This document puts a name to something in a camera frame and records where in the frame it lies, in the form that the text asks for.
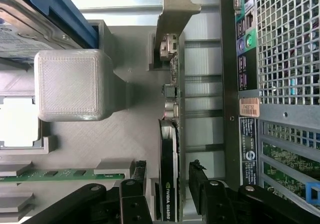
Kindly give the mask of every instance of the hard drive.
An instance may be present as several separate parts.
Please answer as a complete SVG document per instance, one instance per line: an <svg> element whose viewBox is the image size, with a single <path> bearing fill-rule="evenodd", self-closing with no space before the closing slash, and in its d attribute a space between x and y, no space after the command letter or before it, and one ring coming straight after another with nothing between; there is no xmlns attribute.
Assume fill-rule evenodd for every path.
<svg viewBox="0 0 320 224"><path fill-rule="evenodd" d="M28 64L44 49L98 47L71 0L0 0L0 11L0 58Z"/></svg>
<svg viewBox="0 0 320 224"><path fill-rule="evenodd" d="M159 120L159 127L159 189L161 220L165 222L177 222L179 216L177 133L173 123L169 120Z"/></svg>

